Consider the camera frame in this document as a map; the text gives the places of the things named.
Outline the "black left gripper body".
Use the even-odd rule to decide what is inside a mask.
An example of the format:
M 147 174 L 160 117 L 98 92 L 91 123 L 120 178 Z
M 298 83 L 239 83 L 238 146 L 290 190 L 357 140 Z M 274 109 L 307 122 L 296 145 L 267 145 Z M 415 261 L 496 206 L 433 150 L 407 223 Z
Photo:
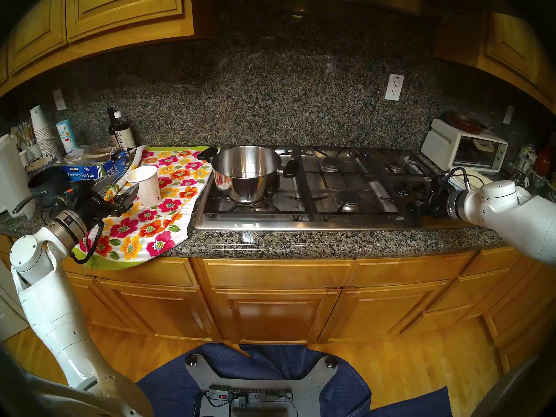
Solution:
M 78 216 L 85 230 L 92 230 L 100 220 L 113 216 L 112 203 L 104 200 L 100 193 L 106 193 L 109 185 L 78 185 Z

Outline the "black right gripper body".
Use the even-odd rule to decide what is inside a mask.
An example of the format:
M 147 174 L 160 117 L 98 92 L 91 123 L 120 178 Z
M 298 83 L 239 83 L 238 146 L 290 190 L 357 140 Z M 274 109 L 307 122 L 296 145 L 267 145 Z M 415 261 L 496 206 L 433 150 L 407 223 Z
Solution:
M 435 176 L 430 184 L 430 195 L 428 206 L 430 216 L 434 218 L 448 218 L 447 202 L 455 188 L 450 184 L 449 179 L 444 174 Z

